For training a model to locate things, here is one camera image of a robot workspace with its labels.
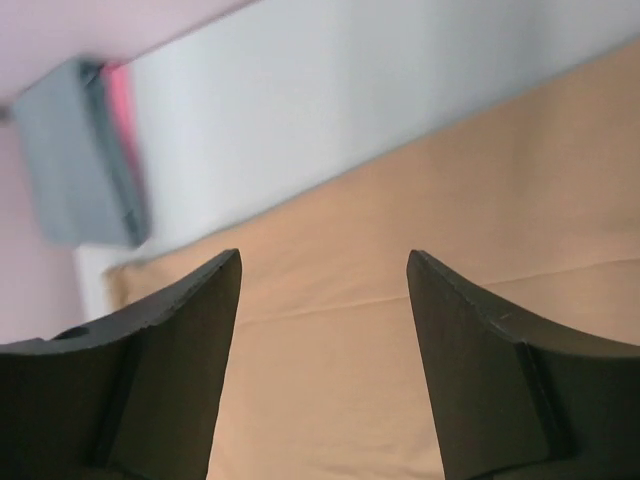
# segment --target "tan fabric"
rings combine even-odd
[[[640,43],[111,271],[116,306],[228,247],[244,279],[210,478],[440,478],[410,249],[556,321],[640,343]]]

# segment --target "pink wall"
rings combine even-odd
[[[0,126],[0,343],[49,338],[81,320],[72,250],[40,234],[18,135]]]

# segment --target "beige cloth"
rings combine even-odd
[[[640,43],[109,272],[116,306],[229,247],[244,279],[209,478],[440,478],[410,249],[558,322],[640,343]]]

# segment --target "pink object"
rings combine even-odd
[[[107,86],[107,103],[111,111],[118,136],[122,142],[129,169],[136,185],[142,192],[142,172],[138,156],[135,106],[127,65],[109,63],[102,69]]]

